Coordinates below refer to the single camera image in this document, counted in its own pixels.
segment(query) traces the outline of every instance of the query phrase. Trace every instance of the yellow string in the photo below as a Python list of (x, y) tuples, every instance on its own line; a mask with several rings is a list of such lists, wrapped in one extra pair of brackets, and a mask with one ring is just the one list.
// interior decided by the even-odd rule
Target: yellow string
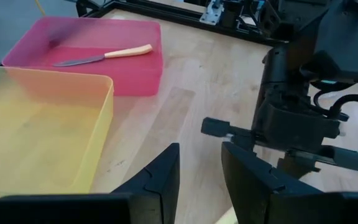
[(46, 16), (45, 11), (44, 11), (44, 9), (42, 9), (40, 2), (38, 0), (35, 0), (35, 3), (37, 4), (38, 9), (41, 11), (42, 15)]

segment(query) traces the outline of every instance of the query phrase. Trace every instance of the metal bracket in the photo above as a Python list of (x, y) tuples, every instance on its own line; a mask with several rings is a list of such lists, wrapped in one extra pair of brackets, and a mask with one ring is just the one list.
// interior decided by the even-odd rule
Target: metal bracket
[(219, 22), (223, 10), (221, 0), (212, 0), (208, 4), (206, 12), (201, 16), (200, 22), (215, 26)]

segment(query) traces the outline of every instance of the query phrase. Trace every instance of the yellow plastic bin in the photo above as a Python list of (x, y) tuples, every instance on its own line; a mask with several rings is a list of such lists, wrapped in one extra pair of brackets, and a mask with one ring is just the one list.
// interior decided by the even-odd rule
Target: yellow plastic bin
[(89, 192), (112, 91), (101, 75), (0, 67), (0, 197)]

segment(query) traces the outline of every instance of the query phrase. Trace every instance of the plastic container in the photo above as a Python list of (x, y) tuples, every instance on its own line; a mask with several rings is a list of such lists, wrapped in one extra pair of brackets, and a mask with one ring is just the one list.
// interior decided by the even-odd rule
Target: plastic container
[[(66, 60), (102, 55), (151, 44), (153, 51), (72, 67), (54, 67)], [(149, 96), (158, 92), (163, 70), (161, 30), (157, 22), (69, 17), (43, 17), (2, 61), (4, 66), (107, 75), (114, 94)]]
[(112, 80), (0, 67), (0, 197), (86, 193), (112, 119)]

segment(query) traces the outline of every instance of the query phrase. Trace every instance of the gray floor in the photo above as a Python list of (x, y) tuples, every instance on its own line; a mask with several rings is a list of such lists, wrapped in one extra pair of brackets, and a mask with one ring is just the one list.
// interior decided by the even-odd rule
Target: gray floor
[[(63, 0), (40, 0), (40, 3), (48, 16), (77, 16), (75, 3)], [(0, 0), (0, 62), (41, 17), (34, 0)]]

